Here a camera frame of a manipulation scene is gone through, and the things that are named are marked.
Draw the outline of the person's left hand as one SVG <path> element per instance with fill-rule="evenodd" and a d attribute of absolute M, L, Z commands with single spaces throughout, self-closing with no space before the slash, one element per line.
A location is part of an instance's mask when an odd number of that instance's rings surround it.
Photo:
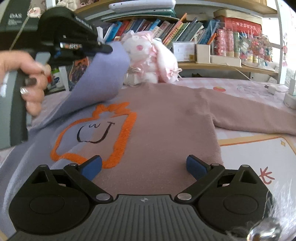
<path fill-rule="evenodd" d="M 26 51 L 1 51 L 1 82 L 5 74 L 13 70 L 22 70 L 24 73 L 20 93 L 26 102 L 27 112 L 32 116 L 38 116 L 42 111 L 44 90 L 47 88 L 51 67 L 37 62 Z"/>

